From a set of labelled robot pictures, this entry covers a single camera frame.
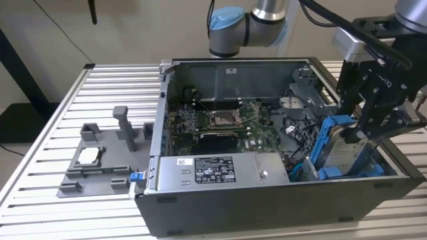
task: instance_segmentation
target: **slotted aluminum surface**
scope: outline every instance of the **slotted aluminum surface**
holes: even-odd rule
[[[342,62],[323,62],[339,77]],[[135,127],[155,119],[159,65],[98,65],[83,71],[51,122],[7,183],[0,198],[3,239],[154,239],[127,194],[58,198],[80,141],[83,123],[118,129],[111,117],[118,105],[130,108]],[[427,130],[393,139],[427,176]],[[208,234],[206,239],[367,240],[427,238],[427,183],[403,199],[386,201],[359,223]]]

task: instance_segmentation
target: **warning label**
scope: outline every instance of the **warning label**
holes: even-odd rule
[[[234,183],[236,181],[231,156],[198,157],[194,162],[198,184]]]

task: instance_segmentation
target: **black cable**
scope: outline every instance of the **black cable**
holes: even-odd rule
[[[282,119],[282,124],[283,124],[283,127],[285,128],[289,128],[287,126],[287,119],[290,119],[293,122],[319,122],[318,119],[297,119],[294,117],[291,117],[290,115],[289,116],[285,116],[283,119]]]
[[[291,157],[289,158],[290,160],[295,157],[297,153],[303,149],[305,145],[301,145],[297,151],[293,153]]]
[[[186,101],[184,101],[184,98],[186,98],[186,91],[191,89],[191,93],[192,93],[192,89],[194,87],[192,86],[186,86],[182,90],[182,96],[180,96],[180,103],[183,104]]]
[[[417,108],[415,108],[417,111],[421,110],[422,105],[423,105],[422,103],[417,104]]]
[[[373,34],[357,28],[355,25],[347,21],[342,16],[331,12],[314,0],[299,0],[299,2],[310,8],[321,17],[337,24],[353,36],[361,39],[369,46],[371,46],[379,54],[395,61],[406,70],[413,67],[411,60],[393,47],[383,43]]]
[[[215,8],[215,0],[211,0],[211,3],[208,5],[208,10],[207,10],[207,17],[206,17],[207,38],[210,38],[210,35],[211,35],[210,28],[211,28],[211,18],[212,18],[214,8]]]
[[[307,11],[307,8],[305,6],[305,4],[301,2],[301,9],[302,9],[302,12],[305,13],[306,15],[306,18],[310,20],[310,22],[314,24],[314,25],[318,25],[319,27],[325,27],[325,28],[337,28],[338,25],[334,24],[334,23],[323,23],[323,22],[319,22],[317,21],[313,16],[310,15],[309,11]]]
[[[52,20],[52,22],[55,23],[56,27],[59,28],[59,30],[62,31],[62,33],[66,35],[68,41],[71,42],[71,44],[75,46],[75,48],[80,51],[80,53],[86,56],[87,60],[90,61],[90,63],[92,64],[92,60],[88,57],[88,55],[83,52],[83,50],[80,49],[80,47],[78,47],[78,45],[74,43],[72,39],[70,38],[70,36],[67,35],[67,33],[64,32],[64,30],[62,29],[60,25],[56,23],[56,21],[54,20],[54,18],[50,16],[50,14],[47,13],[47,11],[44,10],[44,8],[40,6],[40,4],[38,3],[36,0],[32,0],[35,2],[35,4],[39,6],[40,10],[44,12],[46,16]]]
[[[270,115],[281,115],[282,112],[273,113],[273,111],[279,110],[281,108],[282,108],[281,104],[270,105],[270,106],[267,107],[267,113],[269,113]]]
[[[307,131],[309,129],[317,127],[317,126],[319,126],[319,123],[315,123],[315,124],[313,124],[313,125],[306,126],[306,127],[301,130],[301,132],[305,132],[305,131]]]
[[[20,156],[26,156],[24,154],[22,154],[22,153],[19,153],[18,151],[14,151],[14,150],[11,150],[11,149],[7,149],[6,148],[6,146],[3,146],[3,144],[0,144],[0,148],[3,148],[6,151],[8,151],[8,152],[11,152],[11,153],[14,153],[14,154],[18,154],[18,155],[20,155]]]

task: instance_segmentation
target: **motherboard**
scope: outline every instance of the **motherboard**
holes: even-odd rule
[[[170,112],[168,129],[175,156],[282,152],[269,106],[261,99],[183,104]]]

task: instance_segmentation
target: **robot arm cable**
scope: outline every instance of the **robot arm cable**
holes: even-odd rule
[[[338,25],[334,24],[334,23],[323,23],[323,22],[319,22],[318,20],[314,19],[314,17],[310,15],[309,11],[307,11],[307,8],[305,6],[305,4],[301,2],[301,9],[302,9],[302,12],[305,13],[306,15],[306,18],[310,20],[310,22],[319,26],[319,27],[323,27],[323,28],[337,28]]]
[[[387,44],[385,44],[374,35],[359,30],[354,24],[347,21],[338,14],[327,10],[314,0],[299,0],[301,4],[310,8],[319,16],[327,19],[331,23],[337,24],[338,27],[345,29],[351,35],[359,38],[367,45],[373,47],[382,55],[393,59],[401,66],[409,70],[413,67],[411,60]]]

